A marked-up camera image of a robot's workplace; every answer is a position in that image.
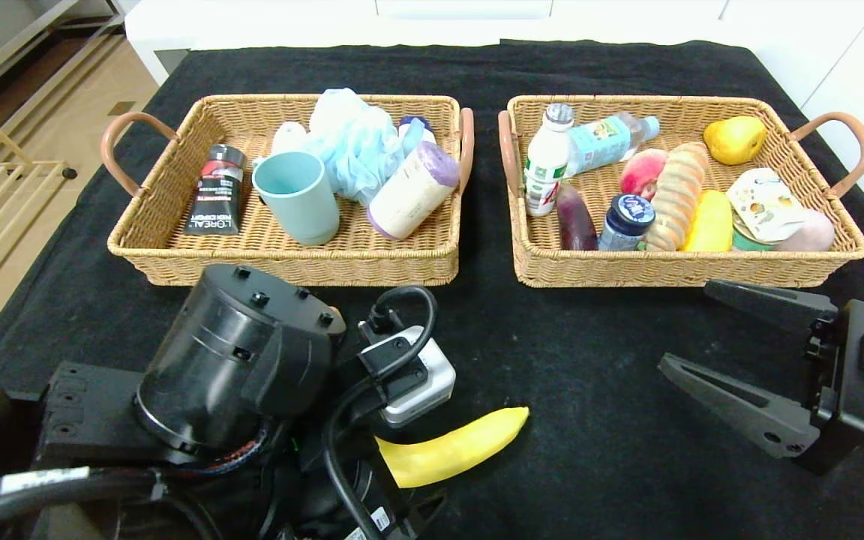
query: basket handle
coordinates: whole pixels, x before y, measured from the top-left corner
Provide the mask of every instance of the basket handle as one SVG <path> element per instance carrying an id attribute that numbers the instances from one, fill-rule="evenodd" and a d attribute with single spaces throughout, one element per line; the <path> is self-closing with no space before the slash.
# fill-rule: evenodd
<path id="1" fill-rule="evenodd" d="M 138 184 L 135 184 L 135 181 L 119 166 L 118 161 L 116 161 L 114 146 L 116 146 L 116 140 L 118 140 L 120 134 L 136 120 L 154 127 L 158 130 L 158 133 L 163 134 L 168 140 L 177 140 L 179 138 L 178 134 L 171 127 L 166 126 L 161 120 L 147 112 L 126 112 L 112 120 L 109 127 L 106 127 L 106 133 L 102 133 L 102 142 L 99 143 L 102 163 L 106 164 L 109 174 L 133 197 L 135 194 L 138 194 Z"/>
<path id="2" fill-rule="evenodd" d="M 864 174 L 864 126 L 862 122 L 858 121 L 857 117 L 852 116 L 847 112 L 826 112 L 822 116 L 812 120 L 811 122 L 805 124 L 805 126 L 799 127 L 798 130 L 795 130 L 792 133 L 788 134 L 789 140 L 800 141 L 803 138 L 806 138 L 807 134 L 815 131 L 816 128 L 825 124 L 829 120 L 838 120 L 846 125 L 850 132 L 853 133 L 855 138 L 858 140 L 858 151 L 859 158 L 858 164 L 855 165 L 855 168 L 851 170 L 849 174 L 846 175 L 842 180 L 838 181 L 838 184 L 833 185 L 826 192 L 826 195 L 829 197 L 839 198 L 846 194 L 855 182 L 858 182 L 858 179 L 861 175 Z"/>
<path id="3" fill-rule="evenodd" d="M 515 137 L 512 133 L 512 120 L 508 110 L 498 113 L 498 146 L 502 152 L 502 168 L 505 170 L 505 182 L 508 185 L 508 193 L 513 197 L 521 194 L 522 180 L 521 168 L 518 167 L 518 158 L 515 157 Z"/>
<path id="4" fill-rule="evenodd" d="M 476 150 L 476 117 L 469 107 L 462 109 L 462 151 L 459 156 L 459 192 L 462 194 L 473 174 L 473 151 Z"/>

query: purple eggplant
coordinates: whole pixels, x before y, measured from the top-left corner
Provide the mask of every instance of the purple eggplant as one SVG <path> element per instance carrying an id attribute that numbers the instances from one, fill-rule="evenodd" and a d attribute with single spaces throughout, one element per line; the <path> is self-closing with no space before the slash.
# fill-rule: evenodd
<path id="1" fill-rule="evenodd" d="M 569 184 L 560 185 L 555 206 L 559 212 L 559 246 L 563 250 L 597 250 L 596 225 L 579 192 Z"/>

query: toy banana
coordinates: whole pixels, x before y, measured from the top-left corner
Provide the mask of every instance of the toy banana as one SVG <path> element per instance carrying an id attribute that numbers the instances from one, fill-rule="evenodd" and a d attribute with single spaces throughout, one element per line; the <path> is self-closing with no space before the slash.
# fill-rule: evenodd
<path id="1" fill-rule="evenodd" d="M 398 487 L 420 488 L 493 457 L 511 443 L 528 417 L 527 406 L 502 408 L 425 442 L 401 445 L 375 440 Z"/>

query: wicker basket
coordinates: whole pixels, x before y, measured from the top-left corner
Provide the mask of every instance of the wicker basket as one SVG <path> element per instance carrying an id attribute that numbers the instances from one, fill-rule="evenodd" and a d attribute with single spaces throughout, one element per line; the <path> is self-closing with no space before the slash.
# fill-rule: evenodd
<path id="1" fill-rule="evenodd" d="M 726 191 L 738 175 L 754 167 L 772 167 L 804 206 L 823 212 L 835 226 L 829 252 L 604 252 L 559 249 L 556 212 L 526 217 L 521 189 L 521 161 L 528 143 L 542 125 L 545 106 L 552 102 L 575 107 L 576 124 L 628 110 L 637 117 L 658 116 L 661 133 L 644 148 L 671 150 L 681 143 L 702 140 L 709 123 L 748 114 L 761 119 L 768 134 L 753 163 L 723 165 L 712 161 L 706 188 Z M 840 120 L 858 138 L 862 157 L 857 168 L 830 188 L 798 143 L 830 119 Z M 518 280 L 531 287 L 702 287 L 711 279 L 746 281 L 777 287 L 822 284 L 846 261 L 864 257 L 864 236 L 839 201 L 864 173 L 864 127 L 853 116 L 827 113 L 789 133 L 767 103 L 745 98 L 676 96 L 518 96 L 499 114 L 502 161 L 508 180 L 511 248 Z M 606 209 L 618 194 L 623 164 L 577 175 L 573 185 L 589 206 L 592 221 L 603 223 Z"/>
<path id="2" fill-rule="evenodd" d="M 446 96 L 363 95 L 394 122 L 421 114 L 446 153 L 460 161 L 459 188 L 408 239 L 375 232 L 357 202 L 339 199 L 337 235 L 323 246 L 302 246 L 278 226 L 251 192 L 251 160 L 267 156 L 282 122 L 308 127 L 318 94 L 217 95 L 189 110 L 178 133 L 144 112 L 117 118 L 103 136 L 103 162 L 133 195 L 109 236 L 109 250 L 126 257 L 158 286 L 191 286 L 214 263 L 243 263 L 302 286 L 397 286 L 447 284 L 459 271 L 459 218 L 473 159 L 473 114 L 460 113 Z M 138 187 L 113 157 L 113 144 L 133 121 L 148 122 L 171 139 Z M 244 211 L 239 235 L 185 235 L 199 173 L 209 146 L 230 144 L 246 154 Z"/>

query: table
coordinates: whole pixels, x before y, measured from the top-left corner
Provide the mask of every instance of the table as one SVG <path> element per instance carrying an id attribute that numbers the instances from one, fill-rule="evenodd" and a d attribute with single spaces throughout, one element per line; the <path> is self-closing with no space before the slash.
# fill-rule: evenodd
<path id="1" fill-rule="evenodd" d="M 864 537 L 864 448 L 829 475 L 774 461 L 675 389 L 656 369 L 669 351 L 801 399 L 804 328 L 777 331 L 698 289 L 531 289 L 515 280 L 495 116 L 515 95 L 751 96 L 790 128 L 805 119 L 746 49 L 504 42 L 479 48 L 336 47 L 192 52 L 146 107 L 178 126 L 215 93 L 454 96 L 475 112 L 459 276 L 436 287 L 436 341 L 456 367 L 449 403 L 399 433 L 443 434 L 510 404 L 524 431 L 497 457 L 446 482 L 428 538 Z M 165 140 L 135 125 L 116 153 L 143 178 Z M 818 136 L 819 170 L 844 168 Z M 142 370 L 188 288 L 151 286 L 106 238 L 128 202 L 105 169 L 82 192 L 0 315 L 0 383 L 37 391 L 63 359 Z M 864 232 L 864 195 L 845 198 Z M 817 292 L 864 300 L 864 260 Z M 380 294 L 318 288 L 361 319 Z"/>

